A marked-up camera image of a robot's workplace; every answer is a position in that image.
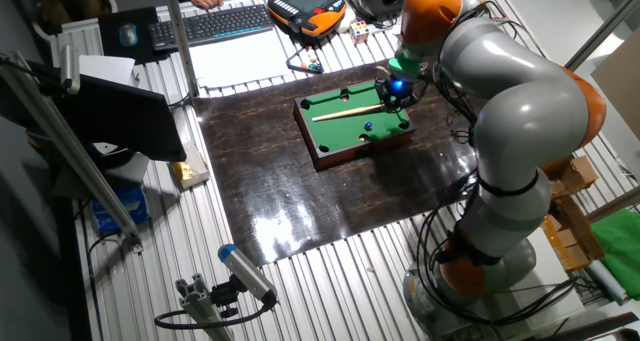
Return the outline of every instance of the cable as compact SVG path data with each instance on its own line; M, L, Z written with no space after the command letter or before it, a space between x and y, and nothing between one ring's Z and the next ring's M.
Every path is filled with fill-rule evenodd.
M174 103L172 103L172 104L170 104L168 106L169 106L169 109L173 110L176 107L180 107L180 106L186 105L186 104L188 104L190 102L191 102L191 95L189 95L189 93L187 93L187 95L185 97L183 97L182 100L176 101L176 102L174 102Z
M567 317L566 319L564 319L564 321L562 321L562 323L560 324L560 326L558 326L558 328L553 331L553 334L550 336L550 338L553 338L554 336L556 336L558 334L558 332L560 332L560 329L562 329L562 327L564 326L564 324L567 323L567 321L569 321L569 317Z
M499 341L502 341L502 335L500 335L500 332L498 332L498 329L497 329L495 326L493 326L493 325L491 325L491 329L492 329L492 330L493 330L493 332L496 334L496 336L498 336L498 340L499 340Z
M20 70L20 71L22 71L22 72L24 72L26 74L29 74L29 75L35 77L36 79L38 79L38 81L40 81L42 83L46 83L49 86L51 86L51 87L53 87L55 89L58 89L59 91L63 91L63 92L67 91L66 87L62 86L60 84L60 82L53 81L53 80L51 80L51 79L49 79L49 78L47 78L47 77L45 77L45 76L43 76L43 75L41 75L41 74L39 74L37 72L29 70L28 68L22 67L22 66L20 66L18 64L15 64L15 63L9 61L7 58L0 57L0 65L6 65L6 66L12 67L12 68L14 68L16 70Z
M437 287L435 280L433 279L432 272L435 269L435 265L436 265L435 260L437 259L436 256L439 250L441 250L442 247L444 246L444 242L441 242L436 247L436 249L434 250L435 252L432 252L431 254L429 254L427 250L427 240L429 238L429 234L431 233L431 227L433 225L433 221L435 220L435 217L439 209L442 208L443 205L450 203L450 201L455 200L464 190L470 187L476 187L475 182L468 184L468 181L474 172L475 170L464 175L458 181L451 184L445 190L444 194L440 198L440 202L438 206L429 213L424 223L422 224L422 227L419 233L419 238L418 238L418 262L417 262L418 277L425 291L430 296L431 300L433 300L436 304L440 305L445 310L453 313L454 315L460 318L466 319L468 321L478 323L478 324L484 324L490 327L510 325L513 323L523 321L541 312L542 310L546 309L547 307L551 306L558 300L565 297L569 292L571 292L576 287L575 281L578 280L579 278L572 277L567 279L564 282L554 285L551 291L547 292L545 295L542 295L541 297L539 297L537 300L535 300L528 306L520 309L517 312L514 312L511 315L508 315L506 317L503 317L497 320L490 320L487 318L480 317L467 309L457 306L442 293L442 291ZM420 260L420 251L423 251L422 260ZM424 268L425 268L424 274L426 276L426 282L425 282L425 279L423 278L422 273L420 272L420 268L421 268L420 266L422 263L424 263Z
M153 322L156 324L156 326L166 328L169 330L201 330L201 329L208 329L208 328L219 328L219 327L238 325L244 322L254 320L260 317L260 315L262 315L263 313L269 311L269 309L270 307L267 307L265 305L265 306L262 306L262 308L258 310L258 312L254 313L253 315L240 317L239 319L236 319L236 320L207 322L207 323L199 323L195 325L194 324L174 324L174 323L160 321L165 318L187 314L187 312L184 310L178 310L178 311L171 311L171 312L164 313L156 317L155 320L153 320Z
M91 256L91 251L93 250L94 247L98 246L98 244L102 241L114 241L114 242L118 242L116 240L105 240L107 237L109 236L114 236L114 235L119 235L120 234L120 230L110 233L108 235L104 235L102 237L100 237L99 239L96 240L96 242L93 243L93 245L91 245L91 247L89 247L89 251L87 252L87 257Z

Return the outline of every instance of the dark wooden board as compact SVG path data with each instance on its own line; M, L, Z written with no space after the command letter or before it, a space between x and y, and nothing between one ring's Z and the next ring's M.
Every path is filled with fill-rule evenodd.
M372 80L381 64L196 101L234 243L256 264L427 211L443 187L475 167L473 149L445 126L451 107L430 87L409 110L411 142L314 169L294 100Z

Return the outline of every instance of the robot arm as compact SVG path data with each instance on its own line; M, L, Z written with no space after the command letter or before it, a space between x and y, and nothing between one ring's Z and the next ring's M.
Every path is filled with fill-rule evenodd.
M405 0L402 45L379 92L393 94L394 82L411 84L439 61L458 89L488 100L473 125L479 185L439 268L440 287L471 298L505 289L535 266L535 257L518 260L531 255L526 237L549 208L549 182L538 166L589 143L606 114L602 96L571 71L525 49L490 19L465 18L477 5Z

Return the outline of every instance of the mouse pad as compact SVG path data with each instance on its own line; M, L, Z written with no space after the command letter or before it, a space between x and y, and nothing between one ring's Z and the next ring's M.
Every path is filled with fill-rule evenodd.
M98 18L104 55L130 57L136 60L136 65L166 59L169 57L169 52L156 52L151 46L148 25L154 22L158 22L155 7L117 12ZM120 44L120 26L127 23L136 25L138 44L133 47L125 47Z

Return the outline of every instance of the desk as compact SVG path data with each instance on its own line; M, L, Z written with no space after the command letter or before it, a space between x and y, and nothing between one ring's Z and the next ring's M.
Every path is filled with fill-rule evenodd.
M505 8L509 17L519 20L511 11L508 0L494 1ZM231 0L227 0L227 6L230 5ZM184 5L184 9L196 13L195 8L189 5ZM165 17L162 15L163 12L166 15L166 9L158 12ZM65 25L63 31L52 39L54 60L57 61L59 48L67 43L77 47L82 54L102 54L96 20ZM364 56L358 48L357 53L347 54L342 40L334 37L325 45L335 46L337 51L323 48L319 55L325 57L330 72L341 70L343 64L344 68L352 67L354 60L361 63L365 58L368 63L382 61L393 52L389 42L393 37L389 33L374 35L376 43L370 45L371 53ZM532 40L525 38L520 41L535 49ZM289 44L291 49L295 49L293 43ZM169 102L180 100L186 93L186 83L179 61L174 53L168 60L136 66L140 87L164 94ZM291 76L243 87L202 91L208 92L210 97L219 97L306 77L292 73ZM193 140L209 160L195 110L191 107L178 108L174 116L181 137ZM576 152L576 155L589 156L601 176L594 187L577 196L585 212L636 185L617 169L616 154L604 137L596 138L592 145ZM121 253L115 242L96 247L91 262L96 271L98 305L93 304L87 259L81 255L94 340L100 339L96 308L101 313L105 340L206 340L200 331L158 329L153 325L153 317L179 309L175 280L188 279L199 272L211 286L229 277L227 269L216 257L222 244L232 242L217 183L214 174L211 182L180 193L165 163L152 162L149 165L144 188L153 217L150 223L140 228L145 251L140 255L126 250ZM459 217L458 208L453 205L442 210L435 223L438 238L443 237L443 229L450 228ZM264 265L261 270L278 289L280 306L275 313L233 326L231 331L237 340L247 341L424 340L424 335L408 316L401 284L406 268L415 259L416 227L422 220L420 215L403 219ZM83 223L78 219L76 230L81 249L97 239L90 222ZM582 296L586 301L598 295ZM258 305L251 296L241 295L238 308L240 314L246 316L257 311Z

